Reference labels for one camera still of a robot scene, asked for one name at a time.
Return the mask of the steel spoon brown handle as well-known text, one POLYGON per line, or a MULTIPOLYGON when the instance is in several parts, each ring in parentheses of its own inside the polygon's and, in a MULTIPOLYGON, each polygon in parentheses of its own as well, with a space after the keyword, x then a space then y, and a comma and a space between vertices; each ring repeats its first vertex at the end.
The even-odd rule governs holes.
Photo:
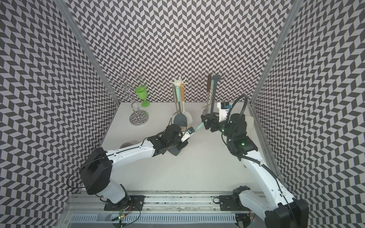
MULTIPOLYGON (((208 78, 207 78, 207 94, 210 92, 211 90, 211 81, 212 81, 212 75, 213 73, 210 73, 208 75, 208 78)), ((206 115, 208 113, 209 109, 203 109, 203 115, 206 115)))

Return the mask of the grey spatula mint handle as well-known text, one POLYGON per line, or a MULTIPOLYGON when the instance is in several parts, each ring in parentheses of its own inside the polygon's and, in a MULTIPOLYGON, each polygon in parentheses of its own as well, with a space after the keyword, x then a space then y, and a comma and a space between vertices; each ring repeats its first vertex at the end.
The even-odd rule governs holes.
MULTIPOLYGON (((203 127, 203 123, 201 123, 200 125, 198 125, 196 128, 194 128, 195 133, 200 130, 203 127)), ((178 154, 182 151, 183 148, 185 148, 188 145, 188 140, 186 140, 185 142, 181 142, 181 137, 182 137, 183 133, 181 133, 180 135, 178 135, 178 138, 175 140, 176 144, 168 149, 168 151, 174 155, 174 156, 178 156, 178 154)))

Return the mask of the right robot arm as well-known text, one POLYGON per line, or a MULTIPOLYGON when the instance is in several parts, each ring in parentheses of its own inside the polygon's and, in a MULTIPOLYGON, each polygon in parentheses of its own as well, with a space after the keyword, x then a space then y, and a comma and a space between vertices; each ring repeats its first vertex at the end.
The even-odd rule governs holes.
POLYGON ((247 95, 241 95, 228 109, 226 119, 220 120, 214 112, 201 116, 205 129, 219 131, 226 137, 225 144, 230 154, 249 169, 265 195, 262 199, 249 187, 240 186, 232 192, 233 203, 237 208, 250 209, 267 228, 306 228, 309 222, 308 203, 297 199, 284 187, 247 135, 244 115, 247 104, 247 95))

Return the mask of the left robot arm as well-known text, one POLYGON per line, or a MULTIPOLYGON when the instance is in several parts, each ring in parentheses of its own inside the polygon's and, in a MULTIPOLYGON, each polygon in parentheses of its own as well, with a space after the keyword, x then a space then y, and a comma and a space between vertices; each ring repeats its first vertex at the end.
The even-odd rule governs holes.
POLYGON ((106 199, 105 211, 141 209, 144 200, 134 202, 125 187, 111 178, 111 173, 127 164, 166 152, 177 156, 187 146, 188 139, 194 132, 192 127, 183 131, 180 126, 170 124, 164 131, 135 145, 108 151, 100 147, 95 149, 76 171, 80 174, 87 194, 100 195, 106 199))

